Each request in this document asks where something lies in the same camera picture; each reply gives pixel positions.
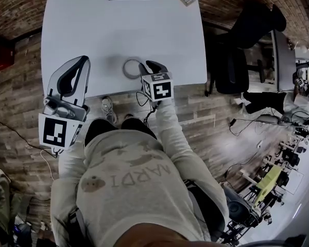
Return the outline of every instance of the person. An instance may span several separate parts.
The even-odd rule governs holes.
[[[10,202],[10,179],[0,169],[0,247],[9,241],[10,224],[15,219],[21,195],[14,194]]]
[[[249,93],[244,92],[243,98],[250,104],[244,105],[246,112],[252,114],[265,108],[273,108],[282,114],[282,120],[304,124],[309,119],[309,98],[299,92],[295,82],[294,92],[287,93]]]
[[[57,246],[75,243],[69,220],[76,209],[84,246],[221,246],[210,242],[183,180],[202,184],[227,224],[225,193],[190,148],[171,100],[156,113],[161,142],[130,114],[120,130],[114,126],[109,98],[102,110],[106,118],[93,121],[85,140],[59,156],[50,210]]]
[[[47,226],[43,221],[40,222],[37,247],[56,247],[54,234],[47,229]]]

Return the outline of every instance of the desk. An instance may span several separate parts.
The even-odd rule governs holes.
[[[295,51],[289,49],[287,37],[282,32],[274,30],[271,36],[277,91],[293,90],[293,73],[296,71]]]
[[[205,83],[207,67],[198,3],[180,0],[47,0],[41,42],[44,92],[66,61],[86,55],[86,97],[141,89],[122,73],[130,57],[167,66],[175,85]]]

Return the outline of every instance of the wooden floor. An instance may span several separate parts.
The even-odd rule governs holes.
[[[34,146],[39,145],[38,114],[42,112],[44,97],[40,46],[41,34],[18,42],[15,64],[0,72],[0,121],[16,129]],[[221,95],[214,91],[211,97],[205,97],[203,92],[203,85],[175,87],[176,112],[183,132],[192,149],[220,182],[225,180],[224,172],[229,166],[247,162],[254,156],[247,166],[235,165],[229,171],[227,179],[235,189],[240,189],[245,185],[245,180],[238,174],[239,169],[245,167],[253,172],[265,155],[278,150],[278,143],[285,138],[286,129],[253,122],[236,137],[229,131],[229,122],[233,118],[244,118],[241,108],[231,104],[237,96]],[[149,111],[147,105],[140,107],[137,104],[135,94],[115,95],[111,98],[120,122],[126,113],[133,113],[143,119]],[[101,116],[100,99],[87,100],[86,104],[91,107],[91,112],[80,138],[85,135],[89,123]],[[237,133],[248,123],[237,121],[232,131]],[[154,115],[151,115],[149,124],[156,132]],[[263,144],[258,150],[256,145],[261,140]],[[53,170],[54,178],[57,178],[57,159],[46,154],[44,156]],[[49,201],[38,200],[50,198],[52,179],[47,163],[40,157],[40,150],[30,147],[16,133],[2,125],[0,167],[11,178],[13,190],[37,198],[32,199],[27,216],[34,230],[38,230],[40,220],[49,224]]]

